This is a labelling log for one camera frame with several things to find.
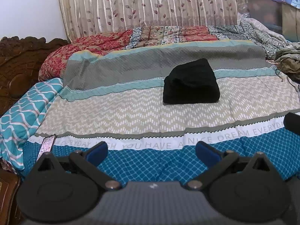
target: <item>bed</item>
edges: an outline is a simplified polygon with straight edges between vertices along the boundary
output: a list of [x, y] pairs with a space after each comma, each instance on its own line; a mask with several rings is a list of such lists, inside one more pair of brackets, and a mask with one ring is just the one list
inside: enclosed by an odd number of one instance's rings
[[[52, 48], [40, 82], [1, 118], [3, 165], [26, 178], [44, 137], [57, 134], [56, 156], [106, 141], [98, 168], [122, 185], [186, 183], [207, 169], [194, 151], [200, 140], [242, 156], [263, 151], [284, 180], [298, 176], [300, 136], [283, 126], [286, 113], [300, 112], [295, 88], [266, 61], [263, 46], [245, 36], [220, 40], [215, 29], [136, 28]], [[214, 70], [219, 102], [164, 105], [166, 75], [199, 57]]]

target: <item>beige chevron pattern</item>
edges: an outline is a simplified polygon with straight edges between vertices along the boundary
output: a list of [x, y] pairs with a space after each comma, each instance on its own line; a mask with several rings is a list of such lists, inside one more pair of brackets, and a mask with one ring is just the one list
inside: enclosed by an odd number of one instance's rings
[[218, 79], [214, 104], [163, 105], [163, 88], [128, 90], [68, 102], [57, 97], [38, 134], [143, 134], [215, 127], [300, 108], [295, 89], [283, 78]]

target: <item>black circular disc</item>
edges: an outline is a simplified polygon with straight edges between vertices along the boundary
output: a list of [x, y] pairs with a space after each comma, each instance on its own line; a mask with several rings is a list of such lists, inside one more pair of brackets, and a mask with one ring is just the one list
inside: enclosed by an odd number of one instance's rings
[[211, 205], [224, 216], [247, 223], [279, 218], [290, 206], [287, 185], [265, 171], [229, 174], [209, 189]]
[[38, 222], [60, 223], [83, 216], [97, 203], [96, 184], [83, 176], [43, 171], [20, 186], [17, 203], [22, 213]]

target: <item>black cloth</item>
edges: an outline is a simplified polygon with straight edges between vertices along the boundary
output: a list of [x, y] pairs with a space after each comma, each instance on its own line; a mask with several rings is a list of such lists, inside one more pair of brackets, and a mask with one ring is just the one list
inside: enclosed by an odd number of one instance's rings
[[295, 134], [300, 135], [300, 116], [289, 112], [283, 120], [284, 127]]
[[220, 90], [205, 58], [176, 66], [164, 80], [165, 104], [215, 103]]

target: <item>leaf pattern curtain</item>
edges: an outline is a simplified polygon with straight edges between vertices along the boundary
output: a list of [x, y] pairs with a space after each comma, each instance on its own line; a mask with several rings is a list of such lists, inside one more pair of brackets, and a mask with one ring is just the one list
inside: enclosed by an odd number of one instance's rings
[[70, 41], [142, 26], [236, 24], [242, 0], [59, 0]]

